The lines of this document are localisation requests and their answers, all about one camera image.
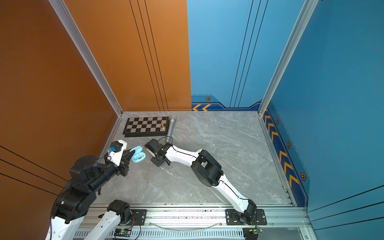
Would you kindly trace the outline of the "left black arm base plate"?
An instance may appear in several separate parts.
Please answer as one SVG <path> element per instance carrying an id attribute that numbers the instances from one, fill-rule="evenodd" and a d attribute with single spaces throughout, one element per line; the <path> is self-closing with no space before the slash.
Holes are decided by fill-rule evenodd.
<path id="1" fill-rule="evenodd" d="M 143 226 L 147 216 L 147 210 L 145 209 L 123 210 L 120 213 L 108 211 L 108 213 L 112 213 L 113 217 L 118 217 L 118 220 L 120 220 L 119 226 Z"/>

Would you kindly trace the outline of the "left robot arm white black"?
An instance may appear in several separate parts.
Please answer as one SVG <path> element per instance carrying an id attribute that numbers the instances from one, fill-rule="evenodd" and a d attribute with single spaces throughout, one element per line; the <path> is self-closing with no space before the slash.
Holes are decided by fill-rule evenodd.
<path id="1" fill-rule="evenodd" d="M 71 179 L 52 207 L 46 239 L 72 240 L 102 186 L 114 176 L 125 177 L 134 154 L 135 151 L 128 150 L 111 152 L 105 164 L 100 164 L 95 156 L 78 159 L 70 170 Z M 118 225 L 131 229 L 135 225 L 135 217 L 130 204 L 114 200 L 86 239 L 104 240 Z"/>

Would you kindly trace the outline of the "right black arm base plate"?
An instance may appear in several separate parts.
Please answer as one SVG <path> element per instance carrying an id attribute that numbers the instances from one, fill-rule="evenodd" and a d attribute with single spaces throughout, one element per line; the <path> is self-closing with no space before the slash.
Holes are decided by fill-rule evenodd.
<path id="1" fill-rule="evenodd" d="M 256 217 L 255 220 L 251 220 L 251 222 L 248 224 L 241 220 L 241 215 L 234 209 L 226 209 L 225 210 L 225 216 L 226 216 L 226 223 L 228 226 L 235 226 L 235 225 L 257 225 L 257 226 L 266 226 L 268 224 L 267 217 L 265 214 L 265 211 L 263 209 L 257 209 L 254 216 Z"/>

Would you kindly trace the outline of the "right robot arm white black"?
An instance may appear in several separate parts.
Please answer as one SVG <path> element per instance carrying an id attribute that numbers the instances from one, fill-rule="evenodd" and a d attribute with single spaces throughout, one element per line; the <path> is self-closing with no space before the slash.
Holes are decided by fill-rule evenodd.
<path id="1" fill-rule="evenodd" d="M 179 163 L 192 169 L 198 180 L 207 187 L 216 189 L 233 206 L 240 216 L 242 223 L 255 225 L 257 223 L 257 205 L 242 195 L 228 180 L 222 166 L 206 150 L 190 152 L 180 149 L 171 143 L 164 145 L 152 139 L 145 144 L 145 148 L 152 154 L 151 161 L 157 166 L 163 163 Z"/>

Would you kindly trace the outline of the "blue earbud charging case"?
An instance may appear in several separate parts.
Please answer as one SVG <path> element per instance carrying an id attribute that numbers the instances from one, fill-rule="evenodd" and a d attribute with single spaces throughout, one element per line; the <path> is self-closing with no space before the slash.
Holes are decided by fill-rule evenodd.
<path id="1" fill-rule="evenodd" d="M 131 159 L 134 163 L 139 163 L 146 158 L 146 154 L 143 152 L 143 147 L 141 147 L 141 146 L 137 146 L 137 147 L 131 149 L 130 153 L 131 152 L 134 153 L 133 156 L 131 157 Z"/>

